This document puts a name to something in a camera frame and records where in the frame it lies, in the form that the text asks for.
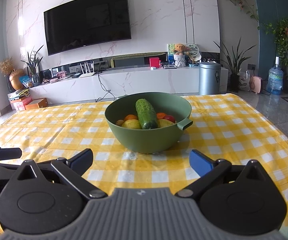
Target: bottle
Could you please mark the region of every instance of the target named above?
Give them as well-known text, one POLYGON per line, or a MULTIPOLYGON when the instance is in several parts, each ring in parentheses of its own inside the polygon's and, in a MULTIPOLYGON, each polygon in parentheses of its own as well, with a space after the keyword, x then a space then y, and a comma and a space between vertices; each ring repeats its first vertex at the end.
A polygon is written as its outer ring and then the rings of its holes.
POLYGON ((280 58, 276 57, 275 65, 268 72, 268 83, 266 90, 272 94, 280 95, 283 89, 284 73, 279 66, 280 58))

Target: table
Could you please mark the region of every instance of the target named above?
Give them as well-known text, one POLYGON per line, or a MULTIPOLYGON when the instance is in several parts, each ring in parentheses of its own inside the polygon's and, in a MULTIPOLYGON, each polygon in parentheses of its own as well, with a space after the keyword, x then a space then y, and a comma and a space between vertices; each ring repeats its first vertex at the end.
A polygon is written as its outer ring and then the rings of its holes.
MULTIPOLYGON (((131 152, 114 137, 104 118, 109 102, 53 106, 19 112, 0 126, 0 146, 20 147, 36 162, 70 158, 85 148, 94 153, 85 179, 111 194, 115 187, 169 187, 172 193, 199 176, 188 154, 198 149, 232 164, 257 159, 282 193, 288 208, 288 138, 244 100, 233 94, 185 97, 192 106, 189 127, 167 151, 131 152)), ((284 220, 288 226, 288 211, 284 220)))

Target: pink box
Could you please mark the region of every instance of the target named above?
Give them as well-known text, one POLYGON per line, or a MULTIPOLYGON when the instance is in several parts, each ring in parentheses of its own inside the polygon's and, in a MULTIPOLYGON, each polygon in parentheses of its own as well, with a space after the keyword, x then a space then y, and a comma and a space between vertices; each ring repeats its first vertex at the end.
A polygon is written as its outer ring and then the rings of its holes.
POLYGON ((33 101, 32 97, 27 97, 21 102, 14 103, 14 107, 15 107, 17 112, 23 111, 23 110, 26 110, 25 106, 28 105, 32 101, 33 101))
POLYGON ((57 77, 58 77, 58 78, 64 78, 64 77, 66 77, 66 71, 59 71, 59 72, 57 72, 57 77))
POLYGON ((159 57, 150 57, 149 58, 149 65, 151 67, 159 68, 160 67, 160 59, 159 59, 159 57))

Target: wall socket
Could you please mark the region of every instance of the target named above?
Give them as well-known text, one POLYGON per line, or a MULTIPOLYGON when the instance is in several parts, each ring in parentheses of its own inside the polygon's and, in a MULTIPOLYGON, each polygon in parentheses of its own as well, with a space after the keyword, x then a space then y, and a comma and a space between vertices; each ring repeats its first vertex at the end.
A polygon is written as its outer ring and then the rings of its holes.
POLYGON ((247 64, 248 70, 255 70, 256 65, 255 64, 247 64))

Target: screw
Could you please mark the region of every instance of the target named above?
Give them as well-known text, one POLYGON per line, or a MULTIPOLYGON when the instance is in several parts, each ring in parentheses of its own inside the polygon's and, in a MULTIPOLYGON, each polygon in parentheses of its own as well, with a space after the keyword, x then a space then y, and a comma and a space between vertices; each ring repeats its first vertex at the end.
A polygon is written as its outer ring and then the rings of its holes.
POLYGON ((142 195, 145 195, 146 194, 146 191, 141 189, 139 191, 136 192, 138 195, 142 196, 142 195))
POLYGON ((221 162, 224 162, 224 161, 226 161, 226 160, 225 159, 217 159, 216 160, 217 163, 221 163, 221 162))
POLYGON ((177 193, 177 195, 179 195, 180 197, 190 197, 193 194, 194 192, 190 189, 182 189, 177 193))
POLYGON ((106 195, 106 193, 101 191, 100 189, 92 190, 89 193, 89 196, 92 198, 103 198, 103 197, 105 197, 105 195, 106 195))

